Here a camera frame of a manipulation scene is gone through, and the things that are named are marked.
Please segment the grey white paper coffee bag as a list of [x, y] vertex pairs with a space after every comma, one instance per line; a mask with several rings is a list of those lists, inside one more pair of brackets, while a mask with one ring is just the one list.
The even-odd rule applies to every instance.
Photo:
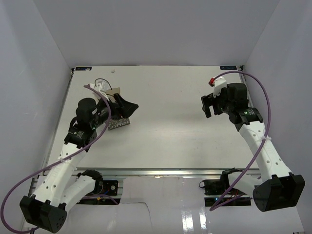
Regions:
[[[110, 83], [104, 79], [104, 78], [97, 78], [94, 83], [98, 83], [99, 81], [106, 81], [109, 85], [109, 88], [108, 88], [108, 91], [107, 91], [107, 94], [110, 94], [110, 95], [113, 95], [114, 94], [120, 94], [120, 88], [117, 87], [117, 88], [113, 88]], [[120, 127], [124, 127], [126, 125], [130, 125], [130, 119], [129, 118], [123, 118], [122, 115], [119, 115], [118, 112], [116, 111], [116, 109], [113, 109], [112, 110], [112, 117], [111, 117], [111, 120], [109, 122], [109, 125], [108, 125], [108, 130], [114, 130], [114, 129], [117, 129], [117, 128], [120, 128]]]

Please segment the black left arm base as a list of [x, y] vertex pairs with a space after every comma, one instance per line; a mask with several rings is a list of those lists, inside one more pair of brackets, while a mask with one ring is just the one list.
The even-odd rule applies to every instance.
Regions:
[[118, 194], [118, 181], [117, 180], [103, 180], [102, 184], [95, 192], [88, 193], [91, 195], [109, 195], [116, 196]]

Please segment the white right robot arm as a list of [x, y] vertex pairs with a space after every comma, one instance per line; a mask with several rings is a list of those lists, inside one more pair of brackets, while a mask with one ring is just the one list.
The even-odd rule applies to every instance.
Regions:
[[305, 186], [302, 175], [295, 175], [283, 162], [272, 140], [266, 135], [262, 115], [249, 106], [247, 87], [243, 83], [214, 81], [213, 92], [201, 98], [206, 117], [226, 113], [229, 120], [249, 146], [257, 163], [261, 178], [247, 174], [247, 170], [236, 168], [224, 170], [220, 176], [223, 194], [212, 205], [214, 210], [223, 205], [222, 199], [239, 190], [254, 200], [262, 212], [294, 207]]

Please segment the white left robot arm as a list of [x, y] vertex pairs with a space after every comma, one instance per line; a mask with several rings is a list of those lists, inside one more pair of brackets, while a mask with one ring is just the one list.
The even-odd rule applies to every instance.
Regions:
[[85, 195], [99, 194], [103, 189], [102, 176], [95, 170], [86, 170], [69, 188], [72, 173], [86, 156], [90, 143], [97, 139], [97, 128], [107, 126], [109, 120], [129, 118], [138, 104], [124, 100], [120, 94], [113, 100], [100, 97], [98, 101], [87, 97], [78, 102], [76, 116], [58, 157], [42, 184], [31, 196], [24, 196], [19, 206], [25, 220], [51, 233], [57, 233], [65, 223], [68, 211]]

